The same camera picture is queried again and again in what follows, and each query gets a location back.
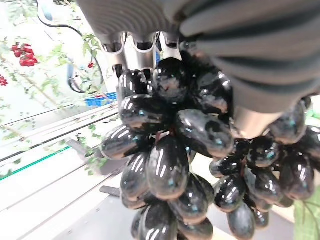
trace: green strip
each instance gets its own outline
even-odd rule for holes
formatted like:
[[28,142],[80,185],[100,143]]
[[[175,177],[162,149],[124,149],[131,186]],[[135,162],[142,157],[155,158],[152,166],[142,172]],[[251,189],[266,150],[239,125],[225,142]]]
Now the green strip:
[[41,163],[42,161],[44,161],[44,160],[46,160],[46,159],[49,159],[49,158],[53,157],[54,155],[57,155],[57,154],[65,151],[65,150],[67,150],[67,149],[69,149],[69,148],[71,148],[71,147],[70,147],[70,146],[66,146],[65,148],[63,148],[63,149],[61,149],[61,150],[59,150],[59,151],[56,151],[56,152],[54,152],[54,153],[52,153],[52,154],[50,154],[50,155],[48,155],[48,156],[45,156],[45,157],[41,158],[41,159],[38,160],[38,161],[35,161],[35,162],[33,162],[33,163],[30,163],[29,165],[26,165],[26,166],[24,166],[24,167],[22,167],[22,168],[19,168],[18,170],[13,171],[11,174],[8,174],[8,175],[6,175],[6,176],[0,177],[0,181],[2,181],[3,179],[6,179],[6,178],[8,178],[8,177],[10,177],[10,176],[12,176],[12,175],[14,175],[14,174],[17,174],[17,173],[19,173],[19,172],[21,172],[21,171],[23,171],[23,170],[25,170],[25,169],[28,169],[28,168],[32,167],[33,165],[36,165],[36,164],[38,164],[38,163]]

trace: blue crate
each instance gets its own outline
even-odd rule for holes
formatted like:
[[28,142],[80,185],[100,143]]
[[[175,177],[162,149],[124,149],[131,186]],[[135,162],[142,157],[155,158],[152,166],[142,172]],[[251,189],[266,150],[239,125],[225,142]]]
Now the blue crate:
[[111,103],[114,103],[117,100],[117,93],[109,92],[106,96],[101,97],[89,97],[85,100],[87,106],[98,106],[102,107]]

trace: grape bunch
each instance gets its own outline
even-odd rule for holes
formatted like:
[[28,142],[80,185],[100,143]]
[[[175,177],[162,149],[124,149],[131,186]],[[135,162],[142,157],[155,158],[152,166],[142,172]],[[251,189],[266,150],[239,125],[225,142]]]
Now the grape bunch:
[[[122,125],[100,146],[109,159],[129,158],[120,190],[123,205],[138,210],[134,239],[211,240],[211,204],[227,213],[236,238],[251,239],[268,225],[273,204],[312,195],[320,129],[305,126],[308,98],[264,136],[234,139],[232,85],[218,69],[166,58],[147,76],[129,69],[120,76]],[[213,159],[215,185],[191,171],[195,152]]]

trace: tomato cluster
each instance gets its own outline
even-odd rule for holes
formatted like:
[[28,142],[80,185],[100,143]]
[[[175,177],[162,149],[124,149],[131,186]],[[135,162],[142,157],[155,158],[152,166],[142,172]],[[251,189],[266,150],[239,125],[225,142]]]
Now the tomato cluster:
[[94,67],[94,63],[93,63],[93,62],[90,62],[90,63],[88,64],[88,68],[92,69],[93,67]]
[[31,48],[31,45],[23,43],[19,45],[18,43],[11,47],[16,58],[20,58],[20,65],[22,67],[32,67],[38,60],[35,57],[34,51]]
[[5,79],[5,77],[0,75],[0,86],[6,87],[7,85],[8,85],[8,82]]

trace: grape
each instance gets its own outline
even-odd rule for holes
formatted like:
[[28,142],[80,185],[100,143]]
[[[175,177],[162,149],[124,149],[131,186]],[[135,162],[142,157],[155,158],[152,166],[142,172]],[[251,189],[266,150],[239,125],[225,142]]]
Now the grape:
[[275,203],[280,208],[290,208],[294,204],[294,201],[288,198],[286,195],[283,196],[281,201]]
[[121,198],[122,204],[127,209],[133,209],[133,210],[140,209],[145,207],[146,205],[156,204],[159,202],[159,200],[155,198],[155,196],[149,191],[140,195],[137,198],[137,200],[129,200],[127,196],[125,196],[122,192],[121,192],[120,198]]
[[279,145],[264,136],[255,138],[250,144],[247,155],[249,166],[266,168],[271,166],[280,156]]
[[306,97],[302,98],[301,100],[304,103],[305,109],[308,110],[312,105],[311,97],[306,96]]
[[247,204],[250,208],[257,209],[260,212],[267,213],[271,208],[272,205],[267,203],[265,200],[260,199],[253,195],[250,191],[248,191],[244,195],[245,204]]
[[300,101],[272,123],[269,128],[274,140],[285,145],[297,143],[306,131],[305,112],[304,103]]
[[256,209],[252,209],[252,213],[255,221],[255,229],[265,229],[269,225],[269,212],[261,212]]
[[214,227],[208,218],[195,225],[178,221],[178,230],[188,240],[212,240],[214,235]]
[[123,124],[137,133],[156,133],[168,129],[173,114],[166,104],[154,96],[132,95],[126,97],[119,109]]
[[186,146],[209,158],[224,158],[233,149],[234,139],[227,126],[199,110],[179,111],[175,127]]
[[189,179],[185,146],[167,135],[152,148],[146,165],[150,191],[161,200],[176,199],[185,191]]
[[214,200],[215,200],[215,190],[212,187],[212,185],[205,180],[203,177],[199,176],[199,175],[195,175],[195,177],[198,179],[199,183],[201,184],[205,196],[206,196],[206,200],[208,202],[208,204],[213,204]]
[[280,172],[283,192],[293,200],[305,200],[315,191],[314,169],[307,156],[300,152],[289,155]]
[[185,192],[175,200],[168,202],[178,220],[186,224],[199,224],[208,211],[208,202],[204,189],[195,176],[191,175]]
[[229,155],[218,161],[212,161],[209,165],[210,173],[215,178],[239,174],[242,169],[242,159],[236,155]]
[[147,94],[147,79],[145,75],[139,70],[125,70],[119,78],[119,86],[117,93],[117,100],[119,103],[126,97]]
[[244,180],[250,192],[269,204],[279,202],[283,197],[277,178],[262,168],[244,169]]
[[236,155],[239,158],[244,158],[250,149],[250,142],[246,139],[236,139],[234,140],[232,155]]
[[224,176],[214,186],[214,204],[223,212],[230,213],[242,203],[246,185],[240,176]]
[[240,206],[227,214],[232,234],[239,240],[250,240],[255,234],[255,218],[250,208],[241,203]]
[[320,162],[320,128],[308,126],[305,135],[294,146],[311,155],[313,160]]
[[101,153],[112,160],[121,160],[136,154],[152,142],[147,135],[141,135],[120,125],[109,131],[102,140]]
[[178,234],[177,220],[165,202],[149,206],[140,220],[140,240],[174,240]]
[[148,158],[148,151],[136,153],[122,173],[121,191],[130,201],[137,201],[139,196],[149,190],[145,169]]
[[131,225],[131,235],[135,240],[138,240],[140,220],[143,214],[145,213],[145,211],[146,211],[146,208],[138,211],[133,218],[132,225]]
[[183,236],[181,233],[178,233],[176,240],[188,240],[188,239],[185,236]]
[[147,205],[147,203],[145,202],[145,200],[143,198],[135,200],[135,201],[131,201],[124,194],[121,194],[120,198],[121,198],[122,204],[127,209],[136,210],[136,209],[143,208]]
[[152,86],[156,94],[171,104],[182,103],[189,90],[189,75],[183,63],[173,57],[161,60],[154,69]]
[[190,147],[186,147],[185,150],[186,150],[186,155],[188,156],[188,162],[189,162],[189,164],[191,164],[194,161],[197,152],[191,150]]
[[230,81],[220,79],[218,72],[208,72],[200,76],[193,90],[193,100],[205,114],[226,114],[232,101]]

